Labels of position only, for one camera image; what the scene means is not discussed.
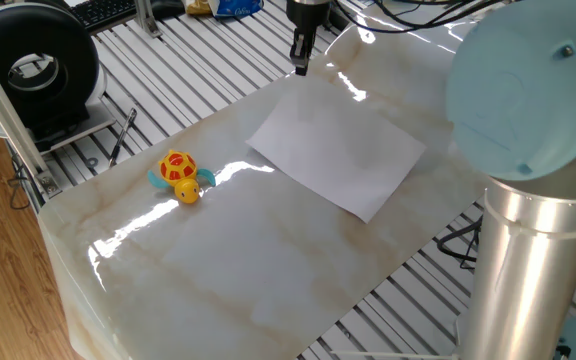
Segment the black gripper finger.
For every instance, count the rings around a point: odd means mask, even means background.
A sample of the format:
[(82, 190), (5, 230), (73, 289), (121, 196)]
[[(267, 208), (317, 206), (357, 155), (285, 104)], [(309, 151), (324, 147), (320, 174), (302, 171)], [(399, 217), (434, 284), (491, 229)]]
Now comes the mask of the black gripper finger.
[(296, 29), (293, 34), (293, 43), (290, 50), (290, 58), (292, 64), (295, 66), (295, 73), (303, 73), (303, 60), (302, 60), (302, 48), (303, 48), (303, 34)]
[(305, 76), (308, 71), (309, 61), (311, 58), (312, 49), (315, 42), (315, 32), (314, 31), (306, 31), (303, 34), (303, 45), (302, 45), (302, 57), (303, 57), (303, 66), (302, 66), (302, 75)]

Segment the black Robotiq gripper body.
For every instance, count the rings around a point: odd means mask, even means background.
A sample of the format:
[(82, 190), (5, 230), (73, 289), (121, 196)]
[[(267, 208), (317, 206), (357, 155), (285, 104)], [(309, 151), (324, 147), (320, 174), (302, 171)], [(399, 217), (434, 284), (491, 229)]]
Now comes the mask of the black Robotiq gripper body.
[(315, 31), (329, 16), (329, 0), (287, 0), (286, 15), (301, 32)]

